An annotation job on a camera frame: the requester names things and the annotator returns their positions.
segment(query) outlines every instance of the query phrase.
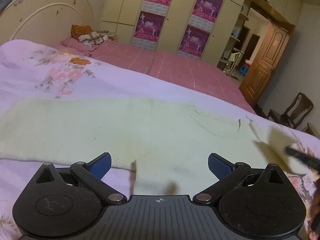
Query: stool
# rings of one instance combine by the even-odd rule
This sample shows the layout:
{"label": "stool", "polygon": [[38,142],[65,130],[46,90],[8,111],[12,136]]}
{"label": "stool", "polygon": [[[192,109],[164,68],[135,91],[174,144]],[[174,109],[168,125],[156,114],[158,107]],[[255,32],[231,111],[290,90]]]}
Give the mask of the stool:
{"label": "stool", "polygon": [[241,74],[242,76],[245,76],[246,73],[247,73],[247,71],[248,71],[248,69],[249,69],[249,67],[248,67],[246,64],[243,64],[242,67],[241,67],[241,69],[239,70],[239,72],[240,72],[240,74]]}

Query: chair backrest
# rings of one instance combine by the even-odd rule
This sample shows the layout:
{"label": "chair backrest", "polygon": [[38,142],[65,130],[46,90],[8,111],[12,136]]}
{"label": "chair backrest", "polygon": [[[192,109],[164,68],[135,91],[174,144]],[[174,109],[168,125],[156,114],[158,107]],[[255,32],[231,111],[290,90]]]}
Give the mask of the chair backrest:
{"label": "chair backrest", "polygon": [[[288,112],[295,106],[297,103],[298,99],[300,98],[300,101],[296,108],[292,111],[291,115],[288,116]],[[298,93],[296,98],[294,99],[293,103],[286,109],[284,112],[283,116],[288,119],[293,124],[293,129],[296,129],[303,121],[303,119],[311,112],[313,109],[313,103],[312,101],[303,93]],[[299,115],[307,110],[303,116],[298,120],[298,122],[294,122],[294,120],[299,117]]]}

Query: headboard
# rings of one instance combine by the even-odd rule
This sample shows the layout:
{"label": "headboard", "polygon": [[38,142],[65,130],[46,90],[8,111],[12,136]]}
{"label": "headboard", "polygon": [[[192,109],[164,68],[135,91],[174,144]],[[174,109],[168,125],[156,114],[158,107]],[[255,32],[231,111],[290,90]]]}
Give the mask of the headboard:
{"label": "headboard", "polygon": [[53,46],[72,24],[93,25],[88,0],[14,0],[0,15],[0,45],[15,39]]}

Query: wooden chair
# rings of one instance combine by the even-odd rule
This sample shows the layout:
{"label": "wooden chair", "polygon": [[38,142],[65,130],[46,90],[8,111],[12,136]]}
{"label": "wooden chair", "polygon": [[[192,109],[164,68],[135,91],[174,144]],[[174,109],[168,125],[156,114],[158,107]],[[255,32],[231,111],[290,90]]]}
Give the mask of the wooden chair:
{"label": "wooden chair", "polygon": [[[288,112],[295,106],[299,98],[301,99],[297,107],[292,111],[291,115],[288,116]],[[270,109],[267,119],[271,117],[272,120],[276,123],[296,129],[302,123],[303,119],[311,112],[312,109],[312,101],[305,94],[300,92],[296,96],[294,102],[286,109],[286,111],[283,114],[279,114],[275,110]],[[303,111],[305,110],[307,111],[303,114],[303,116],[298,120],[298,122],[295,122],[294,120],[298,118],[299,115],[303,113]]]}

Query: corner shelf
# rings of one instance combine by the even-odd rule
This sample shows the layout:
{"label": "corner shelf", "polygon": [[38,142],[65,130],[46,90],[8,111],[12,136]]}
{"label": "corner shelf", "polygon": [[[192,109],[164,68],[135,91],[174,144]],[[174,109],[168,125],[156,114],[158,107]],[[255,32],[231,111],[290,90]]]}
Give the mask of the corner shelf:
{"label": "corner shelf", "polygon": [[241,18],[241,19],[243,19],[243,20],[245,20],[245,21],[248,21],[248,20],[249,20],[248,16],[247,16],[246,14],[244,14],[243,12],[240,12],[239,18]]}
{"label": "corner shelf", "polygon": [[232,35],[230,35],[230,38],[233,38],[233,39],[235,39],[236,41],[240,41],[239,39],[237,39],[236,37],[234,37],[234,36],[232,36]]}

